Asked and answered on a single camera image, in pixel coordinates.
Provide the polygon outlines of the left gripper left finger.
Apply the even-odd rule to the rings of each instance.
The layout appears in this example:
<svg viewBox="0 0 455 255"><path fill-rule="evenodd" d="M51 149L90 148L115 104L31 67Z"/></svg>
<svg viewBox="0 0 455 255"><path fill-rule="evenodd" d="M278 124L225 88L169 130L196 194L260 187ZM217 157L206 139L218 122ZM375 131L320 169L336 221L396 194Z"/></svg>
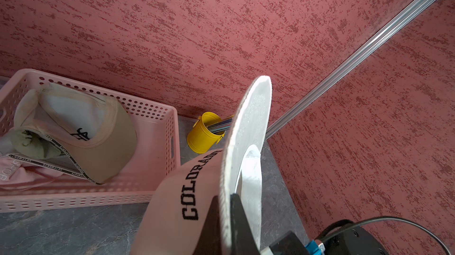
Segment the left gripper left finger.
<svg viewBox="0 0 455 255"><path fill-rule="evenodd" d="M193 255L220 254L220 216L218 196L214 196Z"/></svg>

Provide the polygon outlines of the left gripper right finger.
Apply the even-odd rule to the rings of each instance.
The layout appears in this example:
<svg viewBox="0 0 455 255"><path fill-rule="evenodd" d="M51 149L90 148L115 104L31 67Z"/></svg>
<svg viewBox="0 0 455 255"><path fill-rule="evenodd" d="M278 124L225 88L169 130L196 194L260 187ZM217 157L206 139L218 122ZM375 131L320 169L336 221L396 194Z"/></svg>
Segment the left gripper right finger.
<svg viewBox="0 0 455 255"><path fill-rule="evenodd" d="M235 193L231 195L231 243L232 255L260 254L246 218L241 198Z"/></svg>

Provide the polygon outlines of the white Colorado baseball cap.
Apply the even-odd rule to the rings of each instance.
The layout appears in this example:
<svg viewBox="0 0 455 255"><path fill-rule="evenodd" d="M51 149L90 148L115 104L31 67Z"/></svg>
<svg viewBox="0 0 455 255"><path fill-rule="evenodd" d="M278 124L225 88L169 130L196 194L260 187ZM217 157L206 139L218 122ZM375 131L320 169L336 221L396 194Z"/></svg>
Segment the white Colorado baseball cap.
<svg viewBox="0 0 455 255"><path fill-rule="evenodd" d="M223 148L171 172L158 186L131 247L133 255L193 255L214 196L219 200L220 255L231 255L231 195L241 198L260 248L261 151L272 100L269 76L257 77L242 98Z"/></svg>

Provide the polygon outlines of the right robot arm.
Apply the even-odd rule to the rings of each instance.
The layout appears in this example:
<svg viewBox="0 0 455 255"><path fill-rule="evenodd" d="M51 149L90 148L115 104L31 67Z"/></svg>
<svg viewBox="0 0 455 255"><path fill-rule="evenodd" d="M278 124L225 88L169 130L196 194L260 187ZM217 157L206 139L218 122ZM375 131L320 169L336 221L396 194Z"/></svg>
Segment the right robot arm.
<svg viewBox="0 0 455 255"><path fill-rule="evenodd" d="M337 228L348 227L354 224L349 219L342 219L329 225L324 229L317 240L325 246L326 255L388 255L388 251L382 244L370 233L361 227L350 229L344 233L331 238L328 241L322 241L330 232Z"/></svg>

